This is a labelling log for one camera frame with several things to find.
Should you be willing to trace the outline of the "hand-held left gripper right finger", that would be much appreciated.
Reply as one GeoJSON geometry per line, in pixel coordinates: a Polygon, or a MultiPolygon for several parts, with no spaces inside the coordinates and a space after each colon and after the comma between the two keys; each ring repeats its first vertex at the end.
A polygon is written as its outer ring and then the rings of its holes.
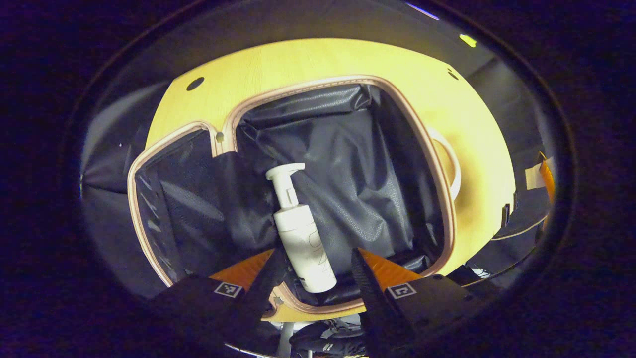
{"type": "Polygon", "coordinates": [[[366,311],[369,352],[427,352],[474,317],[481,301],[440,274],[424,277],[361,248],[353,249],[352,274],[366,311]]]}

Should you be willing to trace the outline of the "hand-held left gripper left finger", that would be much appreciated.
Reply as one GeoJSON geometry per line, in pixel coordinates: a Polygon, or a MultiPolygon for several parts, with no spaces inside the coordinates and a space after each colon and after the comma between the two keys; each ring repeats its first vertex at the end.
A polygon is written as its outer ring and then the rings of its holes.
{"type": "Polygon", "coordinates": [[[284,250],[271,249],[209,277],[189,275],[149,307],[187,342],[209,350],[256,343],[273,288],[288,272],[284,250]]]}

